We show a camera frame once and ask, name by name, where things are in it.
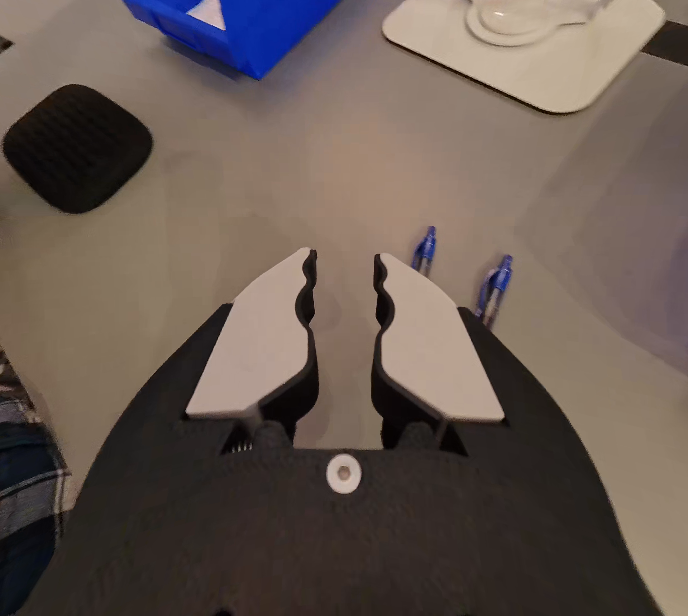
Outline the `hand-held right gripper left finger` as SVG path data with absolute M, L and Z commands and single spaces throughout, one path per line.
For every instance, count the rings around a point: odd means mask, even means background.
M 251 433 L 275 421 L 294 437 L 319 397 L 316 261 L 316 250 L 300 248 L 236 296 L 186 405 L 189 419 L 230 419 Z

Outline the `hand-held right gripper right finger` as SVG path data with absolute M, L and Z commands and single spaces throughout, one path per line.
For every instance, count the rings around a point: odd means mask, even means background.
M 429 428 L 438 447 L 461 447 L 457 425 L 506 426 L 506 413 L 460 309 L 433 281 L 383 252 L 374 258 L 371 398 L 383 447 L 409 425 Z

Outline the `blue retractable pen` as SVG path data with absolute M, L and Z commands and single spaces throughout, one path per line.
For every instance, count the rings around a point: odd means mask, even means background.
M 429 226 L 425 236 L 414 249 L 411 267 L 425 277 L 429 277 L 436 249 L 436 227 Z
M 512 263 L 512 256 L 504 255 L 499 265 L 488 271 L 478 292 L 474 315 L 490 331 L 494 328 L 508 290 Z

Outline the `grey desk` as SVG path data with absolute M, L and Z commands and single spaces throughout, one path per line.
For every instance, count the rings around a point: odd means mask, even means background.
M 687 66 L 641 53 L 589 109 L 546 115 L 388 43 L 401 1 L 343 1 L 255 82 L 120 0 L 1 0 L 1 134 L 74 82 L 154 139 L 74 217 L 1 159 L 1 345 L 70 469 L 66 508 L 158 367 L 305 246 L 321 391 L 297 445 L 378 447 L 373 259 L 407 261 L 431 224 L 458 305 L 514 257 L 496 334 L 579 432 L 662 610 L 686 615 Z

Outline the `plaid shirt person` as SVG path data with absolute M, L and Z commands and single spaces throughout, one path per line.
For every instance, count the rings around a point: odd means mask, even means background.
M 1 614 L 15 615 L 64 532 L 70 473 L 53 435 L 1 351 Z

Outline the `black ribbed rubber pad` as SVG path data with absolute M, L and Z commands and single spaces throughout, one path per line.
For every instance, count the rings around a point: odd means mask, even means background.
M 100 207 L 141 170 L 152 153 L 153 135 L 106 95 L 70 84 L 15 121 L 1 147 L 41 199 L 78 215 Z

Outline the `white folding stand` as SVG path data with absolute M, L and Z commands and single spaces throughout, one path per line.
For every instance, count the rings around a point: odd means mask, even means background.
M 390 42 L 550 114 L 589 107 L 665 22 L 652 0 L 406 0 Z

